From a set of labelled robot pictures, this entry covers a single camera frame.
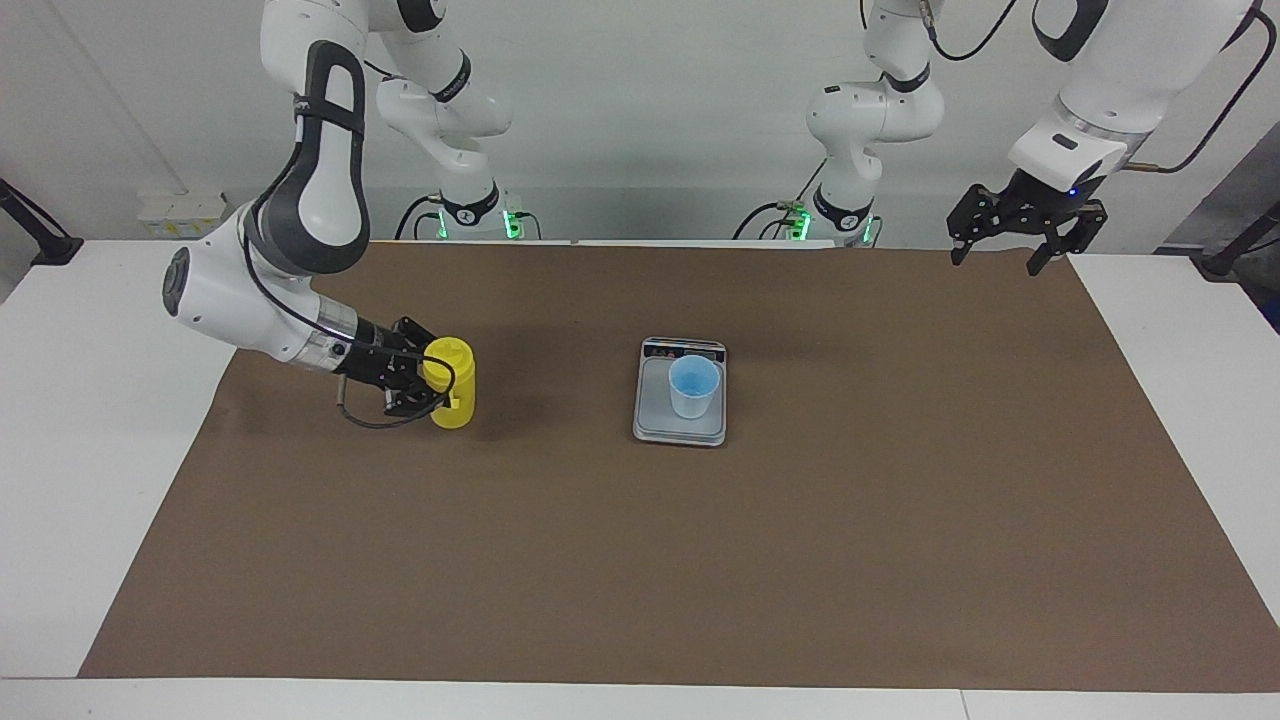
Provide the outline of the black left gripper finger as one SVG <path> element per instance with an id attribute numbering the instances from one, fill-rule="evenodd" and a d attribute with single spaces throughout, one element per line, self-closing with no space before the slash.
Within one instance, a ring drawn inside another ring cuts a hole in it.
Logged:
<path id="1" fill-rule="evenodd" d="M 1084 204 L 1070 213 L 1050 215 L 1039 222 L 1043 242 L 1027 260 L 1027 273 L 1037 277 L 1056 258 L 1084 252 L 1105 227 L 1108 213 L 1103 204 Z"/>
<path id="2" fill-rule="evenodd" d="M 1001 233 L 1000 195 L 983 184 L 972 184 L 947 215 L 947 232 L 952 242 L 950 259 L 960 266 L 973 247 Z"/>

